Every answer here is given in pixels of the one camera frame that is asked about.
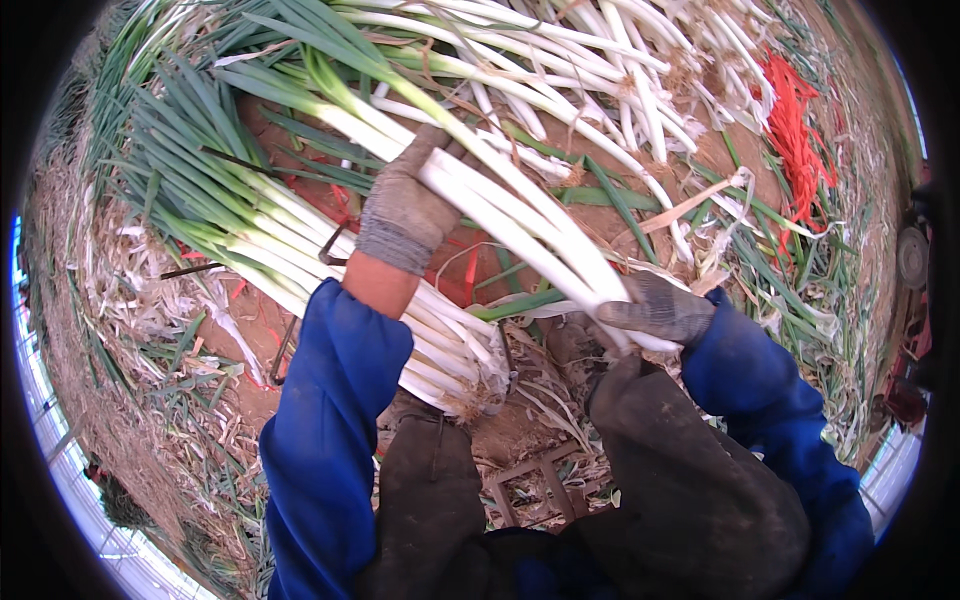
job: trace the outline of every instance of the glove cuff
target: glove cuff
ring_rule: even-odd
[[[356,249],[401,271],[422,277],[436,249],[414,240],[403,229],[389,221],[365,215]]]

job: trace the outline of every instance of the blue jacket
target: blue jacket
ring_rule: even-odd
[[[820,395],[793,357],[738,313],[722,290],[716,316],[684,357],[684,383],[730,435],[800,495],[811,551],[794,595],[839,593],[873,547],[859,477],[820,439]],[[413,351],[405,324],[328,279],[306,309],[276,415],[260,435],[270,484],[267,530],[276,554],[272,598],[350,597],[375,549],[371,493],[376,417]]]

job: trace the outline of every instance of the gray knit glove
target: gray knit glove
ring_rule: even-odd
[[[712,302],[649,271],[623,277],[623,284],[634,301],[600,304],[596,313],[600,323],[694,347],[713,321]]]
[[[417,181],[434,148],[458,158],[464,154],[444,130],[420,127],[414,141],[380,171],[360,215],[357,250],[416,276],[460,223],[459,210]]]

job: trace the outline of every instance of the tire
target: tire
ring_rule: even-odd
[[[906,228],[897,237],[897,272],[911,290],[926,285],[930,246],[917,228]]]

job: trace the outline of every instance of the dark trousers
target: dark trousers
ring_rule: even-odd
[[[380,470],[378,551],[359,595],[512,597],[513,557],[559,543],[590,555],[624,598],[777,597],[809,542],[796,492],[704,423],[665,372],[644,365],[625,390],[590,406],[620,508],[577,519],[556,542],[485,539],[468,433],[403,419]]]

